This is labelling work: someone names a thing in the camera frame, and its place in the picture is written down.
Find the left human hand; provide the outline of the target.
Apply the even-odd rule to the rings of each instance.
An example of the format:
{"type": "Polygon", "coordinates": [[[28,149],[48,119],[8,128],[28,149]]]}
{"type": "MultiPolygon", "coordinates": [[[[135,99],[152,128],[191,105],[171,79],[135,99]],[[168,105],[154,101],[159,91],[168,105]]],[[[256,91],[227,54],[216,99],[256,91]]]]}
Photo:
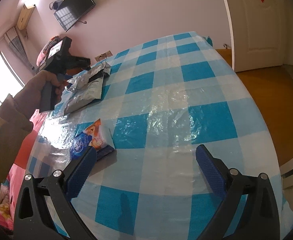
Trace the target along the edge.
{"type": "Polygon", "coordinates": [[[25,115],[32,115],[36,109],[47,111],[61,101],[66,85],[64,75],[42,70],[14,96],[14,102],[25,115]]]}

